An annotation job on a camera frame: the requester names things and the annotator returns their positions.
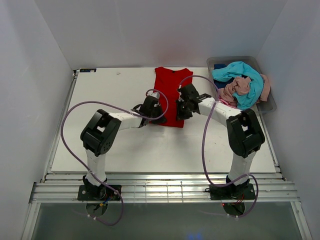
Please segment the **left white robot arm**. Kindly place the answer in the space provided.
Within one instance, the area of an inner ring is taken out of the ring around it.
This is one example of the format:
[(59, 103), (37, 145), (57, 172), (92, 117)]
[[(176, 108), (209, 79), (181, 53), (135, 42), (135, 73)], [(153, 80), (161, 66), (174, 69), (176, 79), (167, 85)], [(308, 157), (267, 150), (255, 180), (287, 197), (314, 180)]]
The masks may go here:
[(100, 200), (106, 195), (107, 188), (101, 183), (107, 181), (106, 153), (111, 149), (117, 133), (121, 130), (142, 128), (150, 122), (150, 118), (155, 118), (152, 122), (156, 124), (166, 122), (164, 116), (158, 118), (163, 114), (159, 98), (158, 92), (146, 96), (142, 104), (132, 109), (139, 116), (125, 112), (108, 113), (99, 109), (85, 126), (80, 140), (85, 148), (89, 170), (83, 177), (83, 183), (91, 198)]

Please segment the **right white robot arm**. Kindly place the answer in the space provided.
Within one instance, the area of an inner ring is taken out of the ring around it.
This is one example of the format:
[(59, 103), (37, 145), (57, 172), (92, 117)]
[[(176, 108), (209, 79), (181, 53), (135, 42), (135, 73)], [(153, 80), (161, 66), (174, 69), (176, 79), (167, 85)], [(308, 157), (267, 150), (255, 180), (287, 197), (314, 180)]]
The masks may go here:
[(211, 182), (205, 189), (211, 200), (255, 200), (258, 182), (251, 183), (253, 159), (265, 142), (265, 135), (256, 113), (251, 109), (238, 110), (218, 102), (209, 94), (199, 94), (193, 84), (180, 87), (176, 101), (177, 119), (187, 120), (194, 113), (222, 124), (227, 130), (232, 163), (224, 184)]

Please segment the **red t shirt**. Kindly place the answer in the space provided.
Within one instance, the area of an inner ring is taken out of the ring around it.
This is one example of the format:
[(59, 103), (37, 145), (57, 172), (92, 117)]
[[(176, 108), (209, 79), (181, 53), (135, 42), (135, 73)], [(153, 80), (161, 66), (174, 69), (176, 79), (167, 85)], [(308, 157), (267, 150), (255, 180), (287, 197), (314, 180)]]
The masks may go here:
[[(165, 123), (161, 123), (165, 127), (183, 128), (184, 121), (177, 120), (177, 105), (176, 100), (179, 99), (179, 93), (177, 89), (183, 79), (192, 76), (193, 71), (187, 68), (181, 70), (172, 70), (164, 67), (157, 67), (155, 70), (155, 83), (154, 89), (161, 91), (168, 100), (168, 110), (164, 117)], [(193, 78), (189, 77), (182, 83), (182, 86), (186, 86), (192, 83)]]

